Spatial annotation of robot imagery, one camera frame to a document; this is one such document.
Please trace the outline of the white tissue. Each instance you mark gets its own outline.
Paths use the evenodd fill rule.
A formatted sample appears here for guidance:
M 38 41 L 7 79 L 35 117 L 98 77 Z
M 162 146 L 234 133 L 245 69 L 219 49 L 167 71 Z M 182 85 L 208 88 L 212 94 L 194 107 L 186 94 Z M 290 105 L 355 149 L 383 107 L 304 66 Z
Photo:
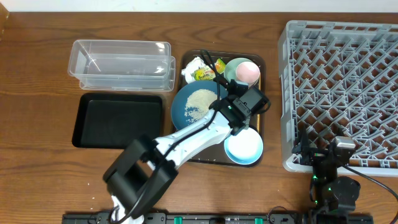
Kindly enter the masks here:
M 204 61 L 200 57 L 195 57 L 187 66 L 182 69 L 181 74 L 184 76 L 185 81 L 189 84 L 195 81 L 193 77 L 195 71 L 205 66 Z

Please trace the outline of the green orange snack wrapper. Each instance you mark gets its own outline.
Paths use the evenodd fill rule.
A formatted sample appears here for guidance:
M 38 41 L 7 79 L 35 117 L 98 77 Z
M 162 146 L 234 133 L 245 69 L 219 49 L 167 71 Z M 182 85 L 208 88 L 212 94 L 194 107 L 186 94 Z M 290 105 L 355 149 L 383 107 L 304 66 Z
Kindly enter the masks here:
M 222 59 L 219 58 L 215 63 L 215 67 L 217 72 L 222 75 L 225 70 L 226 64 L 224 63 L 224 61 L 222 61 Z M 204 65 L 203 67 L 195 70 L 193 73 L 193 78 L 195 81 L 213 80 L 215 77 L 215 72 L 208 65 Z

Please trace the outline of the dark blue plate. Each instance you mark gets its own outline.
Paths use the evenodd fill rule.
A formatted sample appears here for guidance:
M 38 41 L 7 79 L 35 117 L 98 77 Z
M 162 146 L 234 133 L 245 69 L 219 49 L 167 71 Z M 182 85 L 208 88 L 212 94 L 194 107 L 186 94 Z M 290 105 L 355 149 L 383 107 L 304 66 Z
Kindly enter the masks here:
M 184 115 L 185 104 L 187 102 L 187 98 L 199 89 L 210 90 L 217 95 L 216 83 L 213 81 L 196 81 L 182 87 L 175 95 L 171 107 L 172 122 L 177 130 L 183 129 L 191 124 L 186 121 L 186 117 Z

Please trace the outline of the light blue white bowl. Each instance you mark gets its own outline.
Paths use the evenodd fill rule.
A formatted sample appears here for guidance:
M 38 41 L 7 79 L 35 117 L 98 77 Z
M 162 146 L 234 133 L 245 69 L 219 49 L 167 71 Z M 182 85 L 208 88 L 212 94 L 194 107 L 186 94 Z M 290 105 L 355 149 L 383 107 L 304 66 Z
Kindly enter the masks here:
M 224 140 L 226 155 L 239 165 L 251 165 L 262 156 L 264 143 L 260 134 L 252 128 L 244 129 L 237 135 Z

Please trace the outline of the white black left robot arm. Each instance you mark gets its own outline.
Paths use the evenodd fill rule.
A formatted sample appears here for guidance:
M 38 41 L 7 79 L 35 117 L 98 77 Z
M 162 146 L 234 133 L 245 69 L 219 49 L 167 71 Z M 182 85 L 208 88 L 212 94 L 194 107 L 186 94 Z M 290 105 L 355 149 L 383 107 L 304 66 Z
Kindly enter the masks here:
M 133 140 L 103 175 L 114 207 L 108 223 L 142 223 L 178 175 L 178 168 L 202 150 L 249 127 L 252 116 L 271 107 L 256 86 L 229 86 L 204 117 L 173 134 Z

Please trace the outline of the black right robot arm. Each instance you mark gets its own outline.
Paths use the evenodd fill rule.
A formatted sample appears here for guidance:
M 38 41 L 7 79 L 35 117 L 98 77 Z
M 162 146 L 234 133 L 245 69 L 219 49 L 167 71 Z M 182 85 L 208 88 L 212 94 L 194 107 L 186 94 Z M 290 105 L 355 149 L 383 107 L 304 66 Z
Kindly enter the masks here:
M 305 128 L 298 133 L 292 153 L 301 156 L 301 165 L 312 167 L 310 199 L 317 208 L 336 213 L 355 210 L 360 184 L 350 177 L 338 175 L 338 168 L 349 163 L 355 147 L 351 137 L 335 136 L 322 149 L 310 144 Z

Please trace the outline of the white rice pile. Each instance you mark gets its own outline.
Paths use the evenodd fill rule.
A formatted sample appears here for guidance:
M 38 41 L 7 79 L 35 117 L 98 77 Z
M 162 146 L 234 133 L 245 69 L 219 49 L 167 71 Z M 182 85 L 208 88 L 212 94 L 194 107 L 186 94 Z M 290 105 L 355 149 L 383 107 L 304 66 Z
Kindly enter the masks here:
M 217 99 L 216 93 L 206 89 L 199 89 L 193 92 L 185 104 L 184 115 L 188 123 L 194 123 L 204 117 L 209 106 Z

